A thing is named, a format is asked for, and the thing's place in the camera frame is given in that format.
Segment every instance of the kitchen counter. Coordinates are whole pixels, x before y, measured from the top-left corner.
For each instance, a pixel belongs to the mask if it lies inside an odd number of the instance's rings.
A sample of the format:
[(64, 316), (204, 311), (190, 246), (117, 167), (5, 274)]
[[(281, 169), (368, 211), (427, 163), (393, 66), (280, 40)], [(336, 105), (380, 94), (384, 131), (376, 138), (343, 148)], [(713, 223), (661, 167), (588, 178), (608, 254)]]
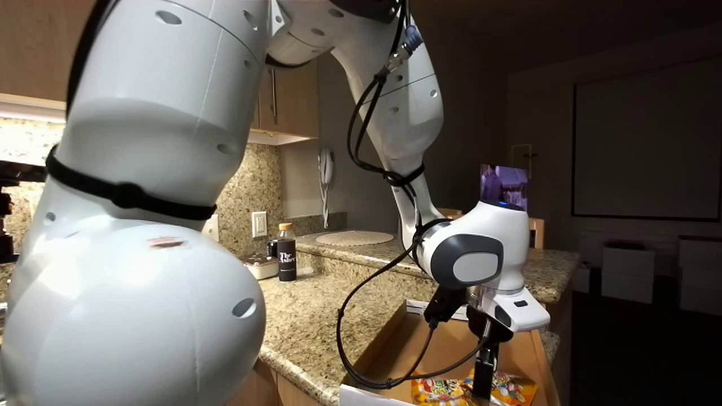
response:
[[(336, 390), (344, 376), (333, 326), (336, 308), (369, 267), (402, 253), (397, 240), (329, 248), (316, 234), (298, 236), (300, 278), (296, 282), (263, 279), (266, 338), (258, 358), (320, 403), (337, 403)], [(528, 289), (546, 307), (554, 307), (571, 282), (580, 257), (562, 249), (529, 249)], [(393, 273), (361, 289), (344, 311), (343, 342), (354, 360), (380, 332), (404, 299), (428, 299), (436, 283), (407, 258)], [(554, 335), (543, 332), (543, 345), (554, 352)]]

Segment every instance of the ceiling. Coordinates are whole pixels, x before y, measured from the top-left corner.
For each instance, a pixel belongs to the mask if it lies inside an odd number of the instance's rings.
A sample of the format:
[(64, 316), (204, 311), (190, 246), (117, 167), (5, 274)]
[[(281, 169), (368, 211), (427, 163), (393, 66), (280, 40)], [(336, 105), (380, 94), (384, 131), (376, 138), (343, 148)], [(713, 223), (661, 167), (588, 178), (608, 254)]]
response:
[(410, 0), (410, 9), (457, 28), (459, 44), (508, 69), (722, 19), (722, 0)]

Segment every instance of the bottle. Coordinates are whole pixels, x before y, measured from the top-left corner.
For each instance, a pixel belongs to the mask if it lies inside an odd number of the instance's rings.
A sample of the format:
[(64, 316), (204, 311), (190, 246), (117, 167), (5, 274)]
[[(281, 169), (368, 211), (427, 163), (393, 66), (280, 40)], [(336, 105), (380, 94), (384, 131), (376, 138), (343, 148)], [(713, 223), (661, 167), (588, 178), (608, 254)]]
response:
[(276, 225), (276, 279), (296, 279), (296, 236), (291, 223)]

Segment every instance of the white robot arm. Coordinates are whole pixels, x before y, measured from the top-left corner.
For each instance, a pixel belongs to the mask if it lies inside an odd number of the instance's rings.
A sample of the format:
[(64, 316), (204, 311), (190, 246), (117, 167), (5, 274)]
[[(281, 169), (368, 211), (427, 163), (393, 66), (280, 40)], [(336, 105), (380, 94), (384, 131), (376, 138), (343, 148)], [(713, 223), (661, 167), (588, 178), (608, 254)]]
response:
[(199, 229), (242, 163), (266, 55), (298, 66), (332, 51), (357, 99), (380, 69), (393, 71), (361, 115), (372, 111), (368, 132), (394, 173), (404, 243), (440, 285), (485, 285), (480, 307), (505, 308), (511, 329), (546, 323), (524, 289), (524, 211), (478, 205), (433, 223), (440, 213), (419, 169), (441, 99), (422, 42), (406, 36), (410, 46), (388, 59), (398, 7), (97, 2), (11, 282), (1, 345), (11, 402), (223, 403), (249, 369), (263, 335), (262, 290)]

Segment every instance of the wall outlet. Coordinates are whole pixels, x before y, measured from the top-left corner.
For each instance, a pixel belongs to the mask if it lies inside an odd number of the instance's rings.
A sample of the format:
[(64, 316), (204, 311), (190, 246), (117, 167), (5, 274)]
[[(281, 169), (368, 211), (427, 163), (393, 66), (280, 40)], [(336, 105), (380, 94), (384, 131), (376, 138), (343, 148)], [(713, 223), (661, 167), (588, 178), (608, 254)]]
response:
[(249, 239), (258, 239), (267, 234), (267, 218), (263, 210), (249, 211)]

